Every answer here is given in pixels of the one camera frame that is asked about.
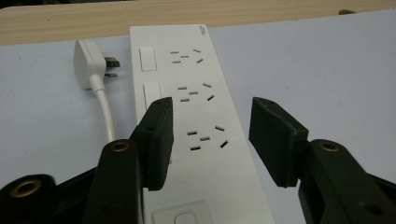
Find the power plug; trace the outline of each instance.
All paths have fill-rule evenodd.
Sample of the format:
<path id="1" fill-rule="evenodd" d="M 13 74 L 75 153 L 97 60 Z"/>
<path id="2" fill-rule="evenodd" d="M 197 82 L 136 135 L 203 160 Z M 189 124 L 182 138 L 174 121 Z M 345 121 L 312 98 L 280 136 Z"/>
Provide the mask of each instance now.
<path id="1" fill-rule="evenodd" d="M 145 191 L 146 222 L 274 223 L 206 26 L 131 27 L 130 39 L 137 121 L 174 101 L 172 163 Z"/>
<path id="2" fill-rule="evenodd" d="M 106 97 L 103 82 L 107 67 L 119 67 L 120 63 L 114 58 L 105 58 L 95 42 L 91 40 L 77 40 L 74 53 L 74 67 L 79 86 L 82 89 L 92 89 L 102 107 L 106 125 L 107 142 L 115 140 L 113 118 Z"/>

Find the brass insert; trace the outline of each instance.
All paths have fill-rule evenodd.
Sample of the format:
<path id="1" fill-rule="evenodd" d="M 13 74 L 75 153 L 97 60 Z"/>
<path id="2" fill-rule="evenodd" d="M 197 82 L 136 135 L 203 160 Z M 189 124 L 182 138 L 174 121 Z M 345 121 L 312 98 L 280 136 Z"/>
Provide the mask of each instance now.
<path id="1" fill-rule="evenodd" d="M 25 180 L 11 190 L 12 198 L 23 198 L 36 192 L 41 187 L 41 181 L 37 179 Z"/>

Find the electrical outlet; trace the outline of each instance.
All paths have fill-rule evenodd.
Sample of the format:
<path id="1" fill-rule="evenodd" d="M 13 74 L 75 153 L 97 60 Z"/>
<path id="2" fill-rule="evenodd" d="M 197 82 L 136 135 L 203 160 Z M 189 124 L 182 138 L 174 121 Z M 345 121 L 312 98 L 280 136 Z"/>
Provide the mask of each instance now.
<path id="1" fill-rule="evenodd" d="M 131 27 L 137 121 L 156 99 L 174 101 L 172 163 L 146 191 L 152 224 L 274 223 L 204 25 Z"/>

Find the power cord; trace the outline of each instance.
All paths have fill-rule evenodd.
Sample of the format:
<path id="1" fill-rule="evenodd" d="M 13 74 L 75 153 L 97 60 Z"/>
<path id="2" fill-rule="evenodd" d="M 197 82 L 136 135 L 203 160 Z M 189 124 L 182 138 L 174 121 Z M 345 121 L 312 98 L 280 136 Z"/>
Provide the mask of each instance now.
<path id="1" fill-rule="evenodd" d="M 119 67 L 120 63 L 114 58 L 104 58 L 95 42 L 91 40 L 77 40 L 74 54 L 74 67 L 80 87 L 84 90 L 92 89 L 99 100 L 105 118 L 107 142 L 116 139 L 114 123 L 110 106 L 106 97 L 104 77 L 115 77 L 106 74 L 107 67 Z"/>

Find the plug prong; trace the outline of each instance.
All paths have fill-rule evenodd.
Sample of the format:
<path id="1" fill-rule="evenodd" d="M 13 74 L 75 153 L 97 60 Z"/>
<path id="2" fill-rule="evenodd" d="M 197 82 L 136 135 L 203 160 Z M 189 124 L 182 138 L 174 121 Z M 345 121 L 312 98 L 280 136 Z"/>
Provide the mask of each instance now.
<path id="1" fill-rule="evenodd" d="M 113 58 L 113 57 L 105 57 L 105 61 L 106 61 L 106 67 L 107 67 L 107 68 L 120 67 L 120 62 L 117 61 L 116 58 Z"/>

